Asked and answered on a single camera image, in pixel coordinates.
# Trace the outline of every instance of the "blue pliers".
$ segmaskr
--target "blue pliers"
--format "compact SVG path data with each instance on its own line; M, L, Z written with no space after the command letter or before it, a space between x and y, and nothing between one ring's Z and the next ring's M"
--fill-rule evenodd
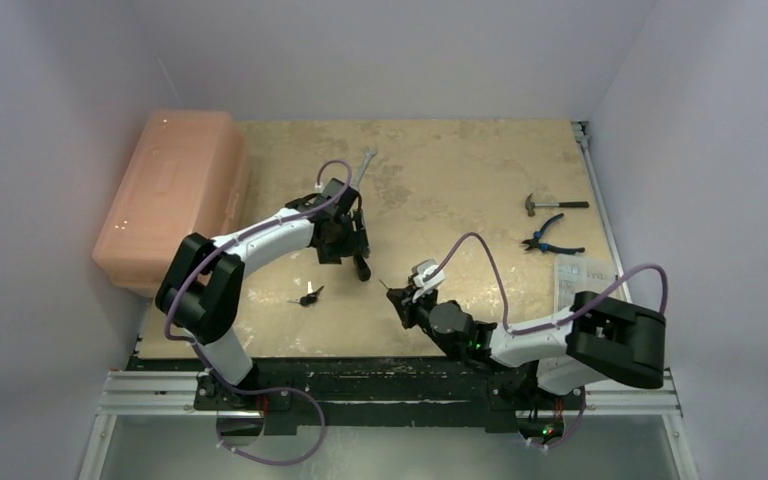
M562 218L564 218L564 214L559 213L554 217L550 218L549 220L546 220L546 223L543 224L540 230L534 232L533 237L522 241L522 244L526 246L525 250L526 251L540 250L543 253L552 252L552 253L564 253L567 255L575 255L576 253L584 252L584 247L562 248L562 247L556 247L554 245L549 245L548 243L540 242L540 239L543 238L543 235L546 234L546 229L549 228L549 226L552 225L554 222Z

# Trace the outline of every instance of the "wooden table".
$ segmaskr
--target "wooden table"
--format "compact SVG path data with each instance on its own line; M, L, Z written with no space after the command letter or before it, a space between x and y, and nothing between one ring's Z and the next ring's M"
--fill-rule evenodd
M403 285L412 266L440 261L468 231L487 241L510 301L509 320L552 313L555 255L524 253L554 209L528 217L525 197L588 200L566 209L547 241L587 248L611 261L581 153L566 120L381 120L243 122L252 163L242 226L313 191L319 166L345 158L355 167L377 147L361 183L372 254L372 279L361 283L351 259L319 265L307 249L287 255L244 284L234 331L254 357L438 355L419 329L404 330L385 298L383 280ZM327 177L343 178L338 167ZM440 300L456 299L477 320L500 321L499 289L480 244L468 240L446 268ZM318 304L288 303L325 289ZM163 337L163 315L148 313L141 358L189 358L192 350Z

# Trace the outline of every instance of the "hammer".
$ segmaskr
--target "hammer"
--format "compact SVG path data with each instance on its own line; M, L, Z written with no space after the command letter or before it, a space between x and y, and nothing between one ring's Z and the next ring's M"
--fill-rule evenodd
M534 203L531 201L533 193L528 194L528 198L525 199L525 209L528 210L528 216L534 216L534 207L561 207L561 208L588 208L590 206L587 202L555 202L555 203Z

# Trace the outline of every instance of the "orange plastic bin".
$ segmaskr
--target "orange plastic bin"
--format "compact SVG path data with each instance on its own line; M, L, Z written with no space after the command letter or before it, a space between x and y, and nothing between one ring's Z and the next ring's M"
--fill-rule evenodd
M250 172L231 115L152 113L93 250L114 285L151 297L181 240L237 227Z

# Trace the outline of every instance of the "gray wall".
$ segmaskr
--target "gray wall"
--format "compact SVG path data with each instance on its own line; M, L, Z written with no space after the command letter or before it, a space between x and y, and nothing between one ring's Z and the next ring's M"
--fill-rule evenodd
M768 477L768 1L662 0L593 118L628 265L671 275L669 353L706 478ZM654 282L634 283L654 305Z
M136 4L189 107L240 119L587 119L654 0Z
M92 264L152 107L175 105L125 1L0 0L0 478L72 478L135 296Z

